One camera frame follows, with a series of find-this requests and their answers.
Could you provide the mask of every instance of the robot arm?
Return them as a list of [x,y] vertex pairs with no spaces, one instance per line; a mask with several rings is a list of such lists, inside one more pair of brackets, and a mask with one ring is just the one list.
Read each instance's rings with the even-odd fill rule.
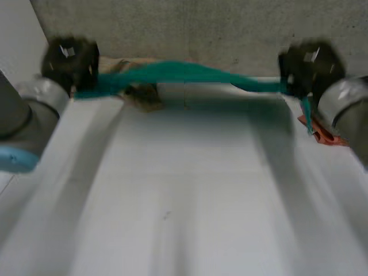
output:
[[368,81],[346,76],[343,63],[325,41],[292,45],[279,55],[282,81],[298,98],[310,95],[312,106],[339,131],[368,168]]
[[98,49],[85,39],[55,39],[42,77],[14,88],[0,74],[0,170],[27,173],[38,164],[69,102],[72,86],[97,80]]

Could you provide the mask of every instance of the gray wall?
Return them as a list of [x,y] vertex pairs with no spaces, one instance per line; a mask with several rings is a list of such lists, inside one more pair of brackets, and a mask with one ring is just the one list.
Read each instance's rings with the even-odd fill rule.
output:
[[292,41],[332,39],[351,73],[368,64],[367,0],[31,0],[48,38],[85,35],[103,55],[190,60],[277,75]]

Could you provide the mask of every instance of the white table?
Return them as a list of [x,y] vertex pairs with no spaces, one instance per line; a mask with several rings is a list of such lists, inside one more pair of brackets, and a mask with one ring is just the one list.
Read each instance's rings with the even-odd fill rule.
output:
[[190,110],[71,103],[37,171],[0,196],[0,275],[367,275],[368,177],[350,150],[317,144],[292,100],[199,111],[199,87],[182,89]]

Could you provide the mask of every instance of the green fabric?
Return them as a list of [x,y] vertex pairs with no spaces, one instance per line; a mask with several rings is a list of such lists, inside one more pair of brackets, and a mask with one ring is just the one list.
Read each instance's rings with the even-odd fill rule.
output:
[[[131,69],[126,73],[99,74],[92,90],[75,93],[76,99],[106,97],[119,93],[131,83],[231,83],[249,92],[280,92],[287,94],[281,82],[260,82],[255,78],[231,74],[221,70],[186,62],[157,62]],[[312,131],[308,101],[302,101],[307,126]]]

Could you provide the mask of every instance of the orange cloth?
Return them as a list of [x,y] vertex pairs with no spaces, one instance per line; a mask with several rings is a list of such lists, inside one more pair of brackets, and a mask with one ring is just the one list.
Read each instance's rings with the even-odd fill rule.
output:
[[[306,119],[304,115],[299,116],[298,120],[303,125],[306,125]],[[344,139],[342,139],[340,136],[333,136],[332,134],[330,134],[313,118],[312,118],[312,126],[314,130],[313,135],[318,143],[324,145],[342,145],[345,147],[349,146],[349,144]]]

